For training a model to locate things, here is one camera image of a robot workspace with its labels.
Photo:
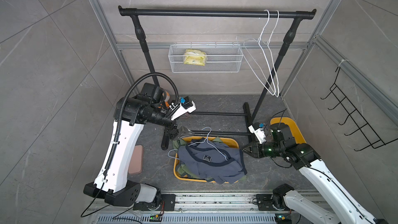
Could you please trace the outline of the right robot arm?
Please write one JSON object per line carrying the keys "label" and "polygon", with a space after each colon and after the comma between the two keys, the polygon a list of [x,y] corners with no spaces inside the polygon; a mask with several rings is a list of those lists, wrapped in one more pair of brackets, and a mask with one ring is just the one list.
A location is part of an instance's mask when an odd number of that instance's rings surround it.
{"label": "right robot arm", "polygon": [[294,120],[273,116],[268,124],[254,122],[245,114],[253,141],[242,147],[256,158],[282,158],[299,171],[321,194],[331,210],[324,209],[283,184],[273,190],[272,204],[278,211],[290,209],[314,224],[385,224],[367,211],[328,169],[320,155],[306,143]]}

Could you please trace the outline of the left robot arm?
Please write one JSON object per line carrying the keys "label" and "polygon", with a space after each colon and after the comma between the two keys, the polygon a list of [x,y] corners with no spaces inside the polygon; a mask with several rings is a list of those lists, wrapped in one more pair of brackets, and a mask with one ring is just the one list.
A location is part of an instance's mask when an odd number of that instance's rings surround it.
{"label": "left robot arm", "polygon": [[[154,84],[144,84],[139,94],[131,96],[141,82],[152,76],[164,78],[172,86],[175,100],[169,107],[165,105],[165,91]],[[85,185],[84,194],[94,200],[103,199],[111,206],[132,207],[136,203],[150,208],[159,206],[160,189],[127,178],[134,148],[144,125],[149,122],[165,128],[161,147],[166,150],[169,141],[179,134],[177,119],[195,109],[195,103],[188,97],[180,97],[176,85],[165,74],[154,72],[140,77],[117,103],[104,163],[96,179]]]}

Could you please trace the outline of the light blue wire hanger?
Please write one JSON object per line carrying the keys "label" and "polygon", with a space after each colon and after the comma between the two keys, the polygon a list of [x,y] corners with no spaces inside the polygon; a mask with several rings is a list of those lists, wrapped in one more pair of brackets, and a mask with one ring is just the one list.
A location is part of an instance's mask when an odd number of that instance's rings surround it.
{"label": "light blue wire hanger", "polygon": [[225,160],[227,161],[228,160],[227,157],[213,143],[209,143],[209,135],[210,135],[212,129],[210,127],[205,127],[205,128],[203,128],[203,130],[204,129],[209,129],[209,132],[207,133],[206,138],[201,139],[199,141],[192,140],[189,144],[187,143],[185,146],[187,146],[187,147],[189,147],[189,146],[197,147],[199,144],[207,143],[209,146],[213,147],[217,152],[222,154],[224,156]]}

